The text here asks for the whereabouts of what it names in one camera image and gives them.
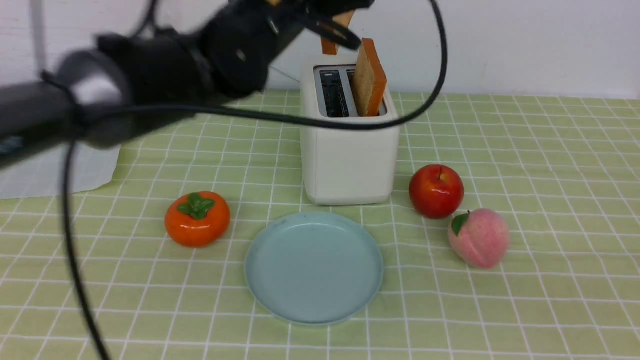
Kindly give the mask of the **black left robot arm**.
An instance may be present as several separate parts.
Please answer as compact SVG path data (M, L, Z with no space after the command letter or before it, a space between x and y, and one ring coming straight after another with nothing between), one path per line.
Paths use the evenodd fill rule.
M39 80L1 89L1 166L66 141L105 150L195 114L318 126L331 121L231 109L265 89L272 62L309 30L357 50L334 16L372 0L231 0L201 27L160 28L151 38L104 33Z

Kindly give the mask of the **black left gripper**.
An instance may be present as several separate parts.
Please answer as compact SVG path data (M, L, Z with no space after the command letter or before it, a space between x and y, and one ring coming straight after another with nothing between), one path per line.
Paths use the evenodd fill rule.
M373 0L271 0L276 16L286 16L320 36L325 43L356 51L361 38L349 29L357 10L367 10Z

